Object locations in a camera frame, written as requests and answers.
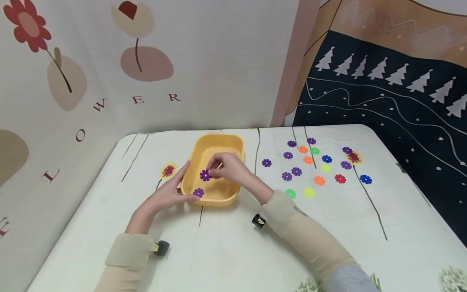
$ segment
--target arm sleeve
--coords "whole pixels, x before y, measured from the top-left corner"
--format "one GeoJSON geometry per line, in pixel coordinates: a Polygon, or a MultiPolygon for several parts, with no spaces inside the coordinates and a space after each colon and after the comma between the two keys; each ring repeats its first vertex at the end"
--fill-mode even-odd
{"type": "Polygon", "coordinates": [[[310,263],[328,291],[378,291],[337,239],[282,191],[274,191],[262,213],[269,226],[310,263]]]}
{"type": "Polygon", "coordinates": [[[136,292],[153,248],[149,235],[118,235],[94,292],[136,292]]]}

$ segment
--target plastic tray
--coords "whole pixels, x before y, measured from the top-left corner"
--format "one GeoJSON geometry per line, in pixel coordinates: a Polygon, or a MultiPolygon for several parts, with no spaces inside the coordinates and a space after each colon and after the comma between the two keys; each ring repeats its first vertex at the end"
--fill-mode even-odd
{"type": "Polygon", "coordinates": [[[243,160],[243,139],[237,135],[225,133],[206,134],[198,138],[190,155],[190,167],[181,184],[184,195],[192,194],[196,189],[204,191],[201,199],[195,203],[197,205],[226,207],[235,202],[240,190],[238,184],[223,178],[211,178],[208,181],[201,179],[201,171],[206,168],[209,159],[218,152],[232,152],[243,160]]]}

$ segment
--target person's right hand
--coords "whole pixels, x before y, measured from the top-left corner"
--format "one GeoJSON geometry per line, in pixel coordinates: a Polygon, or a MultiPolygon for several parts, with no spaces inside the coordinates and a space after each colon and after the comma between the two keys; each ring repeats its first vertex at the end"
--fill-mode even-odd
{"type": "Polygon", "coordinates": [[[240,185],[253,175],[238,156],[229,152],[214,154],[207,163],[206,169],[213,178],[225,178],[240,185]]]}

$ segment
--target beige sleeve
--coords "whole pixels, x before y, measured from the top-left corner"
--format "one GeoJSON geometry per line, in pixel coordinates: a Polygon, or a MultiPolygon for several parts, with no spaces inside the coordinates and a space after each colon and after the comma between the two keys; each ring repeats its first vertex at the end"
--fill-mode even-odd
{"type": "Polygon", "coordinates": [[[153,248],[154,241],[149,235],[118,235],[94,292],[136,292],[153,248]]]}
{"type": "Polygon", "coordinates": [[[274,191],[262,206],[262,213],[269,226],[305,257],[325,286],[337,268],[349,264],[358,266],[332,234],[302,212],[282,191],[274,191]]]}

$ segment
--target gray sleeve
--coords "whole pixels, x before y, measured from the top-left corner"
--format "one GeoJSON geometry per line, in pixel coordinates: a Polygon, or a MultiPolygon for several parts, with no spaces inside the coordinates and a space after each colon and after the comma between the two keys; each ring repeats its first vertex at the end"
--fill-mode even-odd
{"type": "Polygon", "coordinates": [[[379,292],[379,290],[361,267],[346,265],[331,274],[327,292],[379,292]]]}

